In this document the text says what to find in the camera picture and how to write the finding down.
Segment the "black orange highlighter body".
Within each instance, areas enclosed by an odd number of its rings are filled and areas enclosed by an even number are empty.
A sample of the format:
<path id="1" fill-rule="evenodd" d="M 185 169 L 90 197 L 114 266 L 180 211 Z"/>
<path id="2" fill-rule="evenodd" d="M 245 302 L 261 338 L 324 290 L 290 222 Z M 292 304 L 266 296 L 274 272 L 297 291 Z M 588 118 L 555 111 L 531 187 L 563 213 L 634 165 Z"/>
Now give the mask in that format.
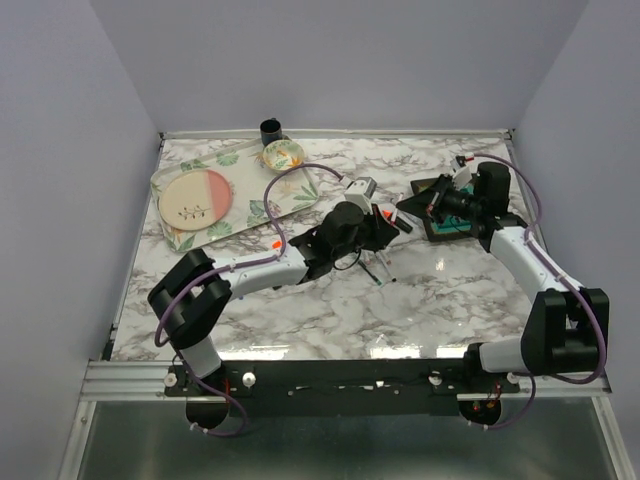
<path id="1" fill-rule="evenodd" d="M 407 223 L 407 222 L 406 222 L 406 221 L 405 221 L 405 220 L 404 220 L 404 219 L 399 215 L 399 213 L 398 213 L 398 217 L 397 217 L 397 220 L 396 220 L 396 224 L 391 224 L 391 221 L 390 221 L 391 211 L 389 211 L 389 210 L 384 210 L 384 211 L 382 212 L 382 214 L 383 214 L 384 219 L 385 219 L 385 220 L 386 220 L 386 221 L 387 221 L 391 226 L 394 226 L 395 228 L 397 228 L 397 229 L 398 229 L 398 230 L 400 230 L 401 232 L 404 232 L 404 233 L 409 234 L 409 233 L 411 233 L 411 232 L 413 231 L 413 227 L 412 227 L 409 223 Z"/>

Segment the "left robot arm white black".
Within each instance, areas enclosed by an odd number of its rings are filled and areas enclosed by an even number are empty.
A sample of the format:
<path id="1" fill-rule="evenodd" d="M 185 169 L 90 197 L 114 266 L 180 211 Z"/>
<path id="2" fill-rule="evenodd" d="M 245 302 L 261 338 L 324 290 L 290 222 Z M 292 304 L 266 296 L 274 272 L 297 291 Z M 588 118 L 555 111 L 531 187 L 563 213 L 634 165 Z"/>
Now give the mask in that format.
<path id="1" fill-rule="evenodd" d="M 281 250 L 214 260 L 201 248 L 194 249 L 148 294 L 159 320 L 155 342 L 167 339 L 189 367 L 188 384 L 201 395 L 212 394 L 221 385 L 222 360 L 211 332 L 229 302 L 315 281 L 330 273 L 338 260 L 384 250 L 398 235 L 377 207 L 365 214 L 343 201 L 320 225 L 293 237 Z"/>

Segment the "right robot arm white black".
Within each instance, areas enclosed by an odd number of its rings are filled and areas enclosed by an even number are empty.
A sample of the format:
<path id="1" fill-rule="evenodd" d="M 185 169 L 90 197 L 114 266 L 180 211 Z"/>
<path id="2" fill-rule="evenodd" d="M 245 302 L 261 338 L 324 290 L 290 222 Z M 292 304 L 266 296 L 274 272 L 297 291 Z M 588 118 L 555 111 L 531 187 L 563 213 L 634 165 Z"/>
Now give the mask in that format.
<path id="1" fill-rule="evenodd" d="M 480 392 L 497 374 L 550 376 L 583 385 L 596 380 L 607 360 L 609 298 L 568 275 L 534 237 L 534 226 L 509 210 L 511 176 L 518 168 L 492 154 L 454 159 L 454 171 L 400 200 L 398 210 L 429 223 L 449 217 L 468 222 L 470 234 L 500 261 L 527 295 L 531 311 L 522 334 L 469 346 L 460 379 Z"/>

